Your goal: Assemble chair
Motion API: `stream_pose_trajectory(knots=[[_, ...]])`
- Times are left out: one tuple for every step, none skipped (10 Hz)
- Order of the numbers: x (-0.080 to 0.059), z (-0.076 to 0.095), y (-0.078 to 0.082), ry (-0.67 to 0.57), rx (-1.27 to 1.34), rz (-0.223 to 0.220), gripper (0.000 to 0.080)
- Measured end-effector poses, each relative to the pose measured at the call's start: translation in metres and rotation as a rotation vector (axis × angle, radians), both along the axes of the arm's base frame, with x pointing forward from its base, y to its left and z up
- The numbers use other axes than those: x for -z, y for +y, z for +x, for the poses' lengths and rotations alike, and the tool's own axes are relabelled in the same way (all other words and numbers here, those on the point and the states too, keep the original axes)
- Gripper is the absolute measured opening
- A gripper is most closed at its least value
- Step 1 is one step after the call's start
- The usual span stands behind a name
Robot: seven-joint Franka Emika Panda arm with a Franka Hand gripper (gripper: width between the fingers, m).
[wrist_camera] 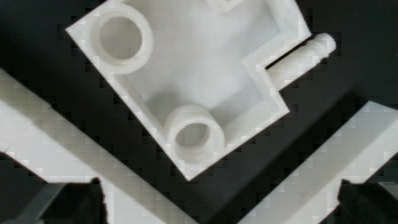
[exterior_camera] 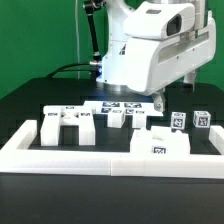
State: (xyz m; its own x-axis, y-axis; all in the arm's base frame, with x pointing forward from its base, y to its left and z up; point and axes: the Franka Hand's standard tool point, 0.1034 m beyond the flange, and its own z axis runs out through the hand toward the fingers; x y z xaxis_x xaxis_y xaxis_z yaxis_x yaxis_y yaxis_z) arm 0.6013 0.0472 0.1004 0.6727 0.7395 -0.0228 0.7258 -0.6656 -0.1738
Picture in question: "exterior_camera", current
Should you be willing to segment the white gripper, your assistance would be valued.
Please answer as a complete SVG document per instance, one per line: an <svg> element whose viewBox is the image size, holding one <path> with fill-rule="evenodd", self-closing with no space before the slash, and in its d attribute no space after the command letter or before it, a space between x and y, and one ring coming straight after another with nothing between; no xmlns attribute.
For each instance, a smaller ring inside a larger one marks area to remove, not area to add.
<svg viewBox="0 0 224 224"><path fill-rule="evenodd" d="M127 86L151 95L154 109L165 110L162 88L184 76L184 90L193 91L200 66L211 61L216 50L216 23L209 12L207 26L194 40L175 36L164 41L130 38L125 49Z"/></svg>

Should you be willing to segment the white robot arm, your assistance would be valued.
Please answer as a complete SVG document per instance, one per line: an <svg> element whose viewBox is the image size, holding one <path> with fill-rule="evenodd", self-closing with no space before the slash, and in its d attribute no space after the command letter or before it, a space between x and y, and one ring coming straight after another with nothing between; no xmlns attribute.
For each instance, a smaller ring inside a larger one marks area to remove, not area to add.
<svg viewBox="0 0 224 224"><path fill-rule="evenodd" d="M165 109L165 87L179 78L192 87L197 69L216 51L216 23L208 0L145 0L134 9L105 0L108 51L97 82L150 96Z"/></svg>

